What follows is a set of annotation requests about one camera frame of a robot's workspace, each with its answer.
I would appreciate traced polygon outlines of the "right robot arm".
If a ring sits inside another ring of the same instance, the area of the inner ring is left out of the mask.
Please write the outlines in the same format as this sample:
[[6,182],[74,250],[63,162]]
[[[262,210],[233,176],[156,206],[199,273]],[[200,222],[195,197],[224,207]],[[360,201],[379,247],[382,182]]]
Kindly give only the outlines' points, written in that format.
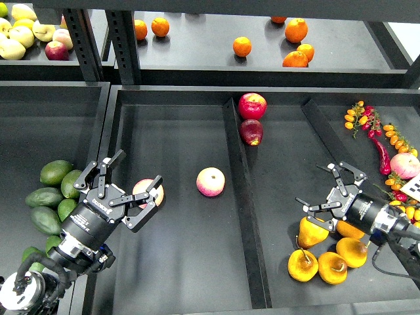
[[338,222],[348,223],[370,236],[378,246],[376,255],[384,244],[388,244],[407,273],[382,270],[376,265],[375,257],[372,258],[373,267],[384,274],[409,278],[419,286],[419,228],[399,208],[363,193],[360,187],[367,176],[361,170],[344,161],[320,168],[333,175],[336,185],[325,203],[319,205],[295,198],[303,205],[306,219],[329,232],[336,230]]

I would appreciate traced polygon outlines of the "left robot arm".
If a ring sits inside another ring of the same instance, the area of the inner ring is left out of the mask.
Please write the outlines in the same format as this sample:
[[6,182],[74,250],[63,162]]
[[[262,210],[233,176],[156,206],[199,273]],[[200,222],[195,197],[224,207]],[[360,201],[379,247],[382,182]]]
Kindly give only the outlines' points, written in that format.
[[125,157],[91,161],[74,183],[82,201],[65,219],[61,242],[44,255],[30,254],[17,272],[1,284],[1,306],[17,314],[51,314],[65,291],[84,274],[102,272],[115,261],[105,241],[123,223],[139,231],[158,211],[163,179],[158,175],[138,194],[127,194],[111,182],[112,171]]

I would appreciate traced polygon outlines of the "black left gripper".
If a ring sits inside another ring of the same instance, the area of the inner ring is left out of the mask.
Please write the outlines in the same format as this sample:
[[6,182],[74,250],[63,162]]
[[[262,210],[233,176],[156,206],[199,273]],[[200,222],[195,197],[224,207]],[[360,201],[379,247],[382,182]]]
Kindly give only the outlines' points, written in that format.
[[80,192],[80,198],[62,223],[60,250],[65,255],[74,259],[82,251],[96,252],[119,223],[138,232],[157,213],[155,199],[163,182],[161,175],[152,179],[146,192],[137,195],[128,195],[112,184],[112,171],[125,156],[120,149],[112,157],[91,161],[75,180],[73,187]]

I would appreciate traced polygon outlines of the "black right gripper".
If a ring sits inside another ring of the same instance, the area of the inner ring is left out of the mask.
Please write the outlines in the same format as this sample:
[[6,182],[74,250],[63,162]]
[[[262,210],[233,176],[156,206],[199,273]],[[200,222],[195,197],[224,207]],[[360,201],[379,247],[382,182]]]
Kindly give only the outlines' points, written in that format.
[[[341,161],[338,164],[330,163],[327,166],[317,165],[318,168],[331,173],[335,179],[336,185],[331,189],[326,197],[328,203],[319,205],[310,205],[301,198],[295,197],[295,200],[303,206],[308,222],[327,230],[334,232],[337,225],[337,219],[343,219],[349,225],[363,231],[366,234],[373,234],[376,230],[384,233],[389,232],[389,205],[381,198],[372,197],[362,192],[360,188],[367,179],[367,175],[348,164]],[[341,171],[352,173],[354,182],[345,184]],[[316,215],[318,213],[329,212],[336,213],[329,220],[321,221]]]

